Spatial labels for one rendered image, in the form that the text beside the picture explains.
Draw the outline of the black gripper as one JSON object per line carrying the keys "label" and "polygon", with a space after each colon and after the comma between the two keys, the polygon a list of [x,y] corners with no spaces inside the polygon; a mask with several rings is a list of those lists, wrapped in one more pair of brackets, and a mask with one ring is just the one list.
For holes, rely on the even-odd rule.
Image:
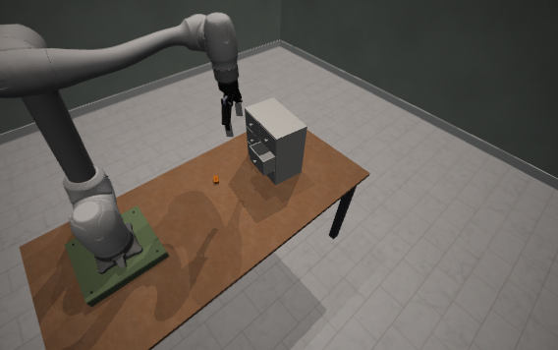
{"label": "black gripper", "polygon": [[[229,84],[218,83],[219,89],[224,93],[224,98],[221,98],[222,104],[222,125],[225,126],[226,136],[234,137],[232,124],[231,124],[231,111],[233,101],[235,101],[236,115],[243,116],[241,93],[239,91],[238,80]],[[231,104],[229,104],[231,103]]]}

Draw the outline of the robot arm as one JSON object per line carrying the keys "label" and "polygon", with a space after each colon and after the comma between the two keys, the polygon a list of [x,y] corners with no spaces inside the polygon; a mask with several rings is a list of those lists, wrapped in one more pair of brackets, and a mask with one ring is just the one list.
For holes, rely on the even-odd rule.
{"label": "robot arm", "polygon": [[217,82],[238,79],[236,33],[223,13],[196,14],[177,27],[94,50],[48,48],[30,28],[0,25],[0,98],[22,98],[66,174],[71,231],[94,254],[100,274],[115,265],[127,266],[126,260],[143,248],[133,225],[124,223],[110,179],[93,166],[58,89],[123,70],[176,45],[205,50]]}

